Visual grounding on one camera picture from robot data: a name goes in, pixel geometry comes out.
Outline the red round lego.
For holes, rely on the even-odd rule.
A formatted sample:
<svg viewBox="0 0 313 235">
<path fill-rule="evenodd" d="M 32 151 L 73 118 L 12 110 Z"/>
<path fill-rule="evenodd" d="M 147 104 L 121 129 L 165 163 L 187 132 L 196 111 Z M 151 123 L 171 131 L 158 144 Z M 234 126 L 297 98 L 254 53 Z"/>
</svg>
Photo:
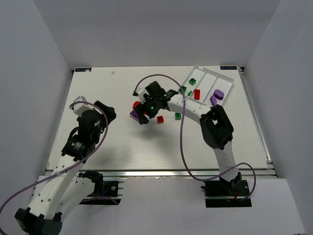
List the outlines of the red round lego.
<svg viewBox="0 0 313 235">
<path fill-rule="evenodd" d="M 133 104 L 133 109 L 140 103 L 140 101 L 136 101 L 134 104 Z"/>
</svg>

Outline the green lego pair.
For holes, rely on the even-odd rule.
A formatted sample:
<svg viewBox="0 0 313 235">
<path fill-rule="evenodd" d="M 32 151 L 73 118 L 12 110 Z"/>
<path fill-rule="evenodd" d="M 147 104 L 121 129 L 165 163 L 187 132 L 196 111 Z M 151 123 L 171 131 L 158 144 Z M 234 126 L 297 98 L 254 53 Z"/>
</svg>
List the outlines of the green lego pair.
<svg viewBox="0 0 313 235">
<path fill-rule="evenodd" d="M 179 88 L 179 90 L 178 90 L 178 92 L 179 92 L 180 94 L 184 94 L 185 91 L 186 91 L 186 87 L 185 87 L 185 86 L 181 86 L 181 87 Z"/>
</svg>

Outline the red rectangular lego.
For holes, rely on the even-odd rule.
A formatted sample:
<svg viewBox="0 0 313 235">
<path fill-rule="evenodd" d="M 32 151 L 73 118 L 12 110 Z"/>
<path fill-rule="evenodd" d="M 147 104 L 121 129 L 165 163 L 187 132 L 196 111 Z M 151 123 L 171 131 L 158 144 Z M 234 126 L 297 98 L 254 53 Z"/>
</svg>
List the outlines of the red rectangular lego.
<svg viewBox="0 0 313 235">
<path fill-rule="evenodd" d="M 199 100 L 201 96 L 201 91 L 199 89 L 194 89 L 194 99 Z"/>
</svg>

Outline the purple round lego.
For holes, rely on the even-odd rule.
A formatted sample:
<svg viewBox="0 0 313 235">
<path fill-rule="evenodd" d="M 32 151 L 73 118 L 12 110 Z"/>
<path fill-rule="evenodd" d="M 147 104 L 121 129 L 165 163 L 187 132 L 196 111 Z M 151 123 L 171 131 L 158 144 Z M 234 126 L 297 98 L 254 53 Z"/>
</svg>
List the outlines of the purple round lego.
<svg viewBox="0 0 313 235">
<path fill-rule="evenodd" d="M 224 98 L 224 92 L 221 91 L 221 90 L 216 89 L 216 90 L 213 92 L 213 96 L 214 96 L 217 100 L 223 100 L 223 98 Z"/>
</svg>

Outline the purple small lego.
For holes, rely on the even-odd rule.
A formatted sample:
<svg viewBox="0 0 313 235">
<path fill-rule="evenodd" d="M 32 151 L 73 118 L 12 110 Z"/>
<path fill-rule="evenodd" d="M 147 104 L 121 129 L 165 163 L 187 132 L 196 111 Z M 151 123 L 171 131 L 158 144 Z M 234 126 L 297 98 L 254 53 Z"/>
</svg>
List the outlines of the purple small lego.
<svg viewBox="0 0 313 235">
<path fill-rule="evenodd" d="M 210 97 L 210 102 L 211 102 L 212 107 L 218 104 L 216 97 L 213 95 Z"/>
</svg>

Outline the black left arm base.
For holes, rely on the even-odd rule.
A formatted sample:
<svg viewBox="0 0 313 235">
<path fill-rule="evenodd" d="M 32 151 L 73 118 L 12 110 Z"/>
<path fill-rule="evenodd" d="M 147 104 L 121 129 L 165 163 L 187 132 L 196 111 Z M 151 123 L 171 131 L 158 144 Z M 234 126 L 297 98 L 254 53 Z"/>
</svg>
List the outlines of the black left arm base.
<svg viewBox="0 0 313 235">
<path fill-rule="evenodd" d="M 117 206 L 121 202 L 124 182 L 117 179 L 105 179 L 103 174 L 88 170 L 78 174 L 78 179 L 86 178 L 93 185 L 93 192 L 85 197 L 80 205 L 112 205 Z"/>
</svg>

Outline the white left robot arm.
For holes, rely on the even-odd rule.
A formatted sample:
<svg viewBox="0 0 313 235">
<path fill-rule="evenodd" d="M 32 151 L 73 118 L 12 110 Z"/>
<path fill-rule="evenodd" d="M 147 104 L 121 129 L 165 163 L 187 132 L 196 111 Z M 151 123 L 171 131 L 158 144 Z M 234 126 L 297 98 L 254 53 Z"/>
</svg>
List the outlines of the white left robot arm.
<svg viewBox="0 0 313 235">
<path fill-rule="evenodd" d="M 87 196 L 105 192 L 103 175 L 88 170 L 80 173 L 87 159 L 101 146 L 108 125 L 116 118 L 113 107 L 95 101 L 75 100 L 70 109 L 77 115 L 52 174 L 26 209 L 19 208 L 15 219 L 29 235 L 58 235 L 63 221 Z"/>
</svg>

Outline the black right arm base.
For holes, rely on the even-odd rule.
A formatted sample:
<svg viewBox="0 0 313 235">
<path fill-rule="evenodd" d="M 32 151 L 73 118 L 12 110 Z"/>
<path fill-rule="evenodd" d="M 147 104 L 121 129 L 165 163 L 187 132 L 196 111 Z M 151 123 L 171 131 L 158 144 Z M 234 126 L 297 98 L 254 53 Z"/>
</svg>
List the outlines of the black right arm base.
<svg viewBox="0 0 313 235">
<path fill-rule="evenodd" d="M 207 208 L 250 208 L 252 202 L 247 180 L 241 180 L 230 192 L 220 181 L 208 181 L 201 186 Z"/>
</svg>

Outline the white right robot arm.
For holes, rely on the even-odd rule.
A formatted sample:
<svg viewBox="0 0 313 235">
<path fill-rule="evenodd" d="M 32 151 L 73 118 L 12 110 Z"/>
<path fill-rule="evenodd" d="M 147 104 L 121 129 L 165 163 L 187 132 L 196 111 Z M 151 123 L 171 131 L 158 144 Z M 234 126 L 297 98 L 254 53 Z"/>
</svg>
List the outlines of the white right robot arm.
<svg viewBox="0 0 313 235">
<path fill-rule="evenodd" d="M 234 190 L 242 177 L 236 167 L 232 151 L 234 128 L 221 105 L 209 107 L 200 104 L 183 96 L 180 92 L 165 91 L 156 81 L 144 89 L 136 87 L 133 95 L 140 100 L 134 108 L 140 124 L 147 124 L 149 119 L 154 118 L 161 109 L 180 113 L 182 117 L 187 117 L 199 124 L 205 143 L 215 153 L 220 171 L 218 176 L 220 182 L 228 190 Z"/>
</svg>

